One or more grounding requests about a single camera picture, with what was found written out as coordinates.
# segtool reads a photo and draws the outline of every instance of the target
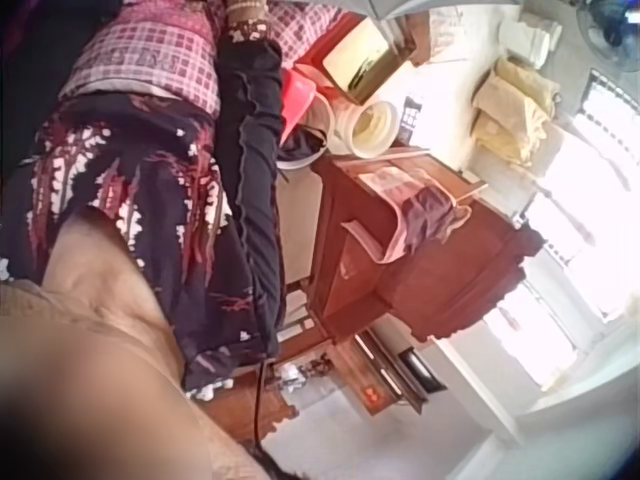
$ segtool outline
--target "bracelet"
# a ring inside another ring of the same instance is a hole
[[[234,3],[233,5],[227,7],[226,13],[233,12],[234,10],[240,10],[241,8],[264,8],[267,10],[267,2],[240,2]]]

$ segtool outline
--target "white bucket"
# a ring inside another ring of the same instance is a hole
[[[374,158],[387,151],[398,136],[400,114],[391,102],[373,98],[360,106],[340,97],[331,102],[331,108],[336,116],[334,135],[329,139],[333,154]]]
[[[311,105],[309,105],[307,111],[302,115],[302,118],[300,118],[298,125],[306,125],[321,130],[326,133],[328,139],[335,128],[335,116],[333,115],[329,101],[320,93],[316,92]],[[307,158],[301,158],[295,162],[277,162],[278,168],[280,170],[297,170],[298,168],[307,167],[320,158],[326,150],[327,146],[313,155]]]

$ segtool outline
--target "pink cloth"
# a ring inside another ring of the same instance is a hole
[[[326,5],[273,2],[270,15],[283,66],[291,67],[341,12]],[[185,0],[138,0],[126,5],[84,50],[61,97],[72,97],[98,81],[134,80],[217,116],[220,99],[213,62],[224,22],[223,0],[209,1],[207,7]]]
[[[376,263],[391,263],[414,253],[428,240],[445,242],[471,215],[469,207],[458,206],[424,170],[405,172],[388,166],[358,177],[396,214],[396,231],[388,245],[380,245],[356,220],[342,224]]]

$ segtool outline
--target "bright window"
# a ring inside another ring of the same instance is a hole
[[[574,125],[525,216],[609,321],[640,289],[640,110],[594,71]]]
[[[543,390],[577,357],[554,313],[527,282],[509,293],[484,320]]]

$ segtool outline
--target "pink plaid fabric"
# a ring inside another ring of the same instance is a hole
[[[123,8],[84,50],[61,92],[72,97],[95,82],[134,80],[160,88],[217,116],[213,62],[224,27],[223,0],[138,0]],[[271,3],[272,37],[291,67],[341,16],[326,5]]]

